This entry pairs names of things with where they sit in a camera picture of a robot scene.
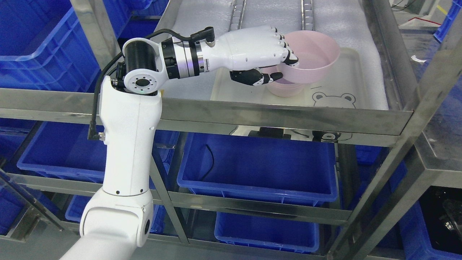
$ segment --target bear cartoon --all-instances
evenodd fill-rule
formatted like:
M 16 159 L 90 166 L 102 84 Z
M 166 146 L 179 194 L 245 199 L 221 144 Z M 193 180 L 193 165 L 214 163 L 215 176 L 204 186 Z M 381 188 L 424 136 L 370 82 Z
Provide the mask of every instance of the bear cartoon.
M 324 107 L 341 107 L 341 108 L 356 108 L 354 102 L 356 98 L 344 93 L 341 96 L 327 96 L 322 92 L 313 94 L 314 106 Z M 313 141 L 318 142 L 338 142 L 346 141 L 353 137 L 351 133 L 327 132 L 327 131 L 312 131 Z
M 327 96 L 322 92 L 313 94 L 314 106 L 356 108 L 354 102 L 356 98 L 350 93 L 344 93 L 341 96 Z

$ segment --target metal bar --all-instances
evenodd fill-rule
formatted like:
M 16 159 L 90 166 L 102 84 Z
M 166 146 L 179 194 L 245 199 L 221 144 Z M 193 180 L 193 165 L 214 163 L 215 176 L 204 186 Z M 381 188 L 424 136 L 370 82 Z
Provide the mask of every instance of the metal bar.
M 175 207 L 345 225 L 351 211 L 169 192 Z
M 100 0 L 71 0 L 71 4 L 102 69 L 120 52 L 104 3 Z
M 1 236 L 1 239 L 26 242 L 29 235 L 37 226 L 40 220 L 39 213 L 33 207 L 25 207 L 20 217 L 15 220 L 7 235 Z
M 167 175 L 169 191 L 177 192 L 180 188 L 178 186 L 178 183 L 176 182 L 176 178 L 178 176 L 178 172 L 180 171 L 180 165 L 184 153 L 184 144 L 186 143 L 187 135 L 188 134 L 185 132 L 180 132 L 180 136 L 178 137 L 178 141 L 176 142 L 176 148 L 173 152 L 173 158 L 170 163 L 169 174 Z
M 338 259 L 355 260 L 366 257 L 441 174 L 442 171 L 426 169 L 415 149 L 409 156 L 412 159 L 407 164 L 407 175 L 396 191 L 352 245 L 348 254 Z
M 71 230 L 71 231 L 77 231 L 78 232 L 79 229 L 80 229 L 80 224 L 79 223 L 61 221 L 61 225 L 63 227 L 66 227 L 67 230 Z M 150 241 L 163 241 L 163 242 L 171 242 L 171 243 L 181 243 L 180 239 L 177 236 L 170 236 L 170 235 L 149 234 L 147 239 L 150 240 Z
M 44 218 L 44 220 L 52 223 L 59 230 L 64 230 L 64 228 L 59 224 L 60 220 L 52 212 L 50 212 L 50 210 L 48 210 L 42 203 L 40 203 L 40 201 L 32 196 L 21 185 L 15 183 L 14 180 L 11 179 L 2 169 L 0 169 L 0 180 L 4 181 L 6 186 L 10 187 L 11 191 L 13 191 L 23 201 L 25 201 L 26 205 L 34 208 L 37 213 Z
M 341 231 L 329 252 L 330 254 L 335 255 L 336 251 L 345 245 L 352 234 L 354 224 L 370 209 L 372 202 L 413 143 L 417 140 L 418 136 L 422 133 L 424 127 L 457 82 L 461 73 L 462 40 L 459 40 L 453 50 L 446 49 L 436 52 L 419 83 L 418 88 L 421 90 L 421 95 L 423 95 L 420 98 L 419 105 L 395 146 L 391 148 L 389 155 L 367 187 L 358 206 L 353 210 L 349 218 L 350 226 Z
M 88 124 L 93 94 L 0 88 L 0 117 Z M 265 126 L 398 136 L 411 111 L 163 99 L 160 129 Z
M 16 173 L 7 173 L 7 175 L 17 184 L 26 185 L 29 188 L 57 192 L 73 195 L 81 195 L 91 197 L 103 185 L 99 183 L 83 182 L 76 180 L 61 180 L 38 176 L 20 175 Z M 151 190 L 153 203 L 162 205 L 162 200 L 156 190 Z
M 159 197 L 162 199 L 165 210 L 170 217 L 170 220 L 173 224 L 173 227 L 175 228 L 176 233 L 178 234 L 181 243 L 189 244 L 185 233 L 186 222 L 183 219 L 183 215 L 180 212 L 180 209 L 177 209 L 173 206 L 167 188 L 165 187 L 164 179 L 162 178 L 162 176 L 166 177 L 167 175 L 165 172 L 164 164 L 162 163 L 162 159 L 160 158 L 159 152 L 156 149 L 153 151 L 152 155 L 153 158 L 151 159 L 150 167 L 151 179 L 156 186 Z
M 196 240 L 190 239 L 190 245 L 207 248 L 207 249 L 217 249 L 220 251 L 232 252 L 242 255 L 253 255 L 253 256 L 260 256 L 260 257 L 270 257 L 274 258 L 277 257 L 278 259 L 282 260 L 324 260 L 325 257 L 322 255 L 314 255 L 314 254 L 297 254 L 297 253 L 290 253 L 290 252 L 283 252 L 277 250 L 268 250 L 263 248 L 252 248 L 246 246 L 238 246 L 238 245 L 229 245 L 223 244 L 218 242 L 211 242 L 211 241 L 203 241 L 203 240 Z

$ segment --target floor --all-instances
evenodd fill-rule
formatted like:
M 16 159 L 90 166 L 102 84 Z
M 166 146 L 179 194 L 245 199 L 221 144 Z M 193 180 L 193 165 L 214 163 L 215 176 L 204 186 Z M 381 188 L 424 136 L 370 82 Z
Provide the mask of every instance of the floor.
M 72 232 L 60 232 L 52 225 L 40 222 L 26 243 L 0 240 L 1 260 L 57 260 L 79 237 Z M 131 260 L 166 259 L 166 260 L 276 260 L 274 257 L 252 256 L 248 254 L 221 252 L 147 241 L 138 248 Z

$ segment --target blue storage box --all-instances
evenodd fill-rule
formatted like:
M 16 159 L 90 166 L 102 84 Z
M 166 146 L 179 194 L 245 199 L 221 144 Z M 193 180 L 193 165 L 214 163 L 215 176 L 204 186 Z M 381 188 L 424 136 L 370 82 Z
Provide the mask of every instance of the blue storage box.
M 232 245 L 309 253 L 319 248 L 319 225 L 217 212 L 215 237 Z
M 356 158 L 358 164 L 371 165 L 376 160 L 382 147 L 379 146 L 367 146 L 367 145 L 355 145 Z
M 128 4 L 132 9 L 143 10 L 148 8 L 152 3 L 152 0 L 129 0 Z
M 120 35 L 120 38 L 131 39 L 145 37 L 156 30 L 158 23 L 158 20 L 130 20 Z
M 337 198 L 334 145 L 190 133 L 177 182 L 194 194 L 320 206 Z
M 449 9 L 448 14 L 446 15 L 446 18 L 444 19 L 443 23 L 441 24 L 440 27 L 438 27 L 437 31 L 434 34 L 435 38 L 439 42 L 443 42 L 444 37 L 446 37 L 446 34 L 448 34 L 449 29 L 451 28 L 452 23 L 454 22 L 454 19 L 456 19 L 457 14 L 459 13 L 461 7 L 462 7 L 462 0 L 452 1 L 452 6 Z
M 35 171 L 44 177 L 102 183 L 106 163 L 106 145 L 87 140 L 88 125 L 46 122 L 37 131 L 18 161 L 18 168 Z M 154 141 L 175 144 L 178 132 L 157 130 Z M 173 149 L 162 149 L 169 164 Z
M 27 135 L 35 123 L 36 121 L 33 120 L 0 118 L 0 135 L 10 133 Z
M 91 197 L 74 195 L 66 210 L 66 219 L 79 222 L 84 213 L 85 206 L 90 201 Z M 150 233 L 161 234 L 164 232 L 164 217 L 165 207 L 161 205 L 154 205 L 154 217 L 152 218 L 152 226 Z
M 169 3 L 169 0 L 153 0 L 152 4 L 145 8 L 144 10 L 137 10 L 133 12 L 133 15 L 153 15 L 161 16 L 164 14 L 164 11 Z
M 125 0 L 104 0 L 118 37 Z M 86 92 L 99 65 L 69 0 L 0 1 L 0 87 Z
M 394 191 L 407 173 L 402 162 L 390 178 Z M 434 249 L 419 202 L 415 203 L 399 221 L 407 260 L 462 260 L 462 255 Z
M 23 208 L 24 203 L 0 184 L 0 235 L 8 234 Z

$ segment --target white tray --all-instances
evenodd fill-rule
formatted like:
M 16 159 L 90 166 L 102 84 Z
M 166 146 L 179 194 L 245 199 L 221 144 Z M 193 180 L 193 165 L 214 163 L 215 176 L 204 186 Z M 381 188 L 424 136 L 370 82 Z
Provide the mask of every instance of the white tray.
M 329 106 L 370 109 L 359 54 L 342 48 L 339 59 L 321 81 L 306 84 L 293 97 L 281 98 L 263 86 L 247 86 L 230 79 L 227 69 L 217 72 L 210 100 L 258 104 Z

